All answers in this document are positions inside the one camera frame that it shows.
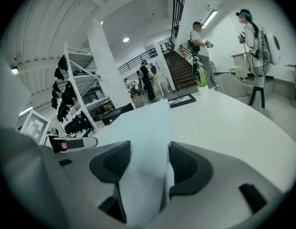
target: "person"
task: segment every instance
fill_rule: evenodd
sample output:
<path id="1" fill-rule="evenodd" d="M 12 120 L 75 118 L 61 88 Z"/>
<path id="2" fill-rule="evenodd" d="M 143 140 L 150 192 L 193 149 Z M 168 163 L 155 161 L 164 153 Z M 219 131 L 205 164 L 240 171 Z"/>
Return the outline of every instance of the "person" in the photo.
<path id="1" fill-rule="evenodd" d="M 253 17 L 249 10 L 242 9 L 240 12 L 236 13 L 239 18 L 239 23 L 245 24 L 244 26 L 244 34 L 245 39 L 244 43 L 250 48 L 252 53 L 255 53 L 257 49 L 259 49 L 258 45 L 258 36 L 259 36 L 259 29 L 256 24 L 253 23 Z M 254 71 L 254 86 L 264 88 L 265 82 L 265 70 L 268 64 L 264 66 L 264 59 L 260 57 L 257 59 L 256 57 L 252 57 L 253 61 L 253 71 Z M 261 97 L 258 92 L 256 93 L 255 100 L 254 100 L 255 107 L 261 107 Z"/>
<path id="2" fill-rule="evenodd" d="M 198 58 L 202 62 L 202 66 L 205 70 L 207 85 L 209 88 L 217 88 L 219 85 L 217 84 L 214 76 L 213 67 L 209 58 L 209 53 L 207 48 L 210 47 L 210 44 L 204 43 L 199 35 L 199 32 L 202 32 L 203 24 L 200 22 L 194 22 L 192 24 L 192 32 L 190 33 L 190 38 L 195 46 L 199 46 L 200 50 L 198 52 Z"/>
<path id="3" fill-rule="evenodd" d="M 152 84 L 150 82 L 150 78 L 153 78 L 153 74 L 147 69 L 146 65 L 147 65 L 147 61 L 143 60 L 141 62 L 141 66 L 139 69 L 143 74 L 142 81 L 147 88 L 148 98 L 149 100 L 153 100 L 156 98 L 156 96 L 154 95 Z"/>

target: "shirt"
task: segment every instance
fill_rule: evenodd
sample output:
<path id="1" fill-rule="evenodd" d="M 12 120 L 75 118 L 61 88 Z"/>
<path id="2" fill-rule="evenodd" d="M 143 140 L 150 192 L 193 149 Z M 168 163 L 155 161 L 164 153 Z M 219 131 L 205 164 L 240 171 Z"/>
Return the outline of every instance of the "shirt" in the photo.
<path id="1" fill-rule="evenodd" d="M 196 31 L 192 31 L 192 32 L 190 33 L 190 38 L 191 38 L 192 41 L 193 41 L 193 40 L 197 40 L 198 42 L 202 42 L 202 43 L 203 43 L 203 41 L 202 41 L 200 35 L 199 35 Z M 200 46 L 200 51 L 198 52 L 198 54 L 199 54 L 199 55 L 202 55 L 202 56 L 206 56 L 206 57 L 208 57 L 208 56 L 209 56 L 209 53 L 208 53 L 208 51 L 207 51 L 206 46 Z"/>
<path id="2" fill-rule="evenodd" d="M 250 23 L 246 24 L 244 27 L 244 33 L 245 33 L 245 44 L 248 47 L 252 47 L 251 52 L 255 53 L 256 50 L 259 48 L 259 46 L 258 46 L 258 39 L 255 38 L 255 36 L 254 36 L 255 30 L 254 30 L 253 25 Z M 264 64 L 264 60 L 262 57 L 260 57 L 259 59 L 253 57 L 253 66 L 254 67 L 263 66 L 263 64 Z"/>

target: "white ceiling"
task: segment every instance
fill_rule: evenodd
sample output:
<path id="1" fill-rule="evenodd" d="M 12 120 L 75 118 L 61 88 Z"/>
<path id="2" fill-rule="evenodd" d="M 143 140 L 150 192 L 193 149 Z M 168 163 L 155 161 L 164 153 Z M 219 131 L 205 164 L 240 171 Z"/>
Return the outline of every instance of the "white ceiling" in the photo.
<path id="1" fill-rule="evenodd" d="M 41 111 L 51 105 L 48 93 L 63 44 L 84 45 L 87 35 L 83 25 L 92 16 L 104 20 L 110 48 L 118 55 L 171 28 L 172 0 L 24 1 L 3 34 L 0 47 L 9 65 L 18 66 L 20 80 L 34 96 L 28 106 Z M 125 36 L 130 38 L 128 44 L 122 42 Z"/>

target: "ponytail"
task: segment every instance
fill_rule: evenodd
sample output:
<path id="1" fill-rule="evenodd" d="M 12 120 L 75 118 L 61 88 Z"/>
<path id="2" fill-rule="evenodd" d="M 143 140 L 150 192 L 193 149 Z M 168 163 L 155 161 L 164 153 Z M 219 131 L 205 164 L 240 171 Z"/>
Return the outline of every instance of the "ponytail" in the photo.
<path id="1" fill-rule="evenodd" d="M 253 28 L 254 28 L 254 37 L 255 37 L 255 38 L 258 38 L 258 32 L 259 32 L 258 27 L 252 22 L 252 20 L 250 20 L 249 23 L 250 23 L 250 24 L 253 26 Z"/>

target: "man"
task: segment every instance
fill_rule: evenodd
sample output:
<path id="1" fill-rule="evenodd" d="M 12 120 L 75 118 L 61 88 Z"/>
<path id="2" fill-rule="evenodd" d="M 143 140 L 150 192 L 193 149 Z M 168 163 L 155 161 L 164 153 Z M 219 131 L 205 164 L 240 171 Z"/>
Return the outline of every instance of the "man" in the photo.
<path id="1" fill-rule="evenodd" d="M 219 85 L 215 81 L 213 67 L 209 58 L 209 53 L 207 48 L 211 46 L 211 44 L 204 43 L 199 35 L 199 32 L 202 32 L 203 24 L 200 22 L 194 22 L 192 24 L 193 31 L 190 33 L 190 38 L 194 44 L 194 46 L 199 46 L 200 50 L 198 52 L 198 58 L 202 62 L 202 66 L 206 73 L 207 85 L 209 88 L 215 89 L 219 87 Z"/>
<path id="2" fill-rule="evenodd" d="M 143 60 L 141 63 L 141 67 L 139 69 L 143 74 L 142 81 L 144 85 L 147 87 L 148 98 L 149 100 L 153 100 L 156 98 L 156 96 L 154 95 L 152 84 L 150 82 L 150 78 L 153 78 L 153 74 L 147 69 L 146 65 L 147 61 Z"/>

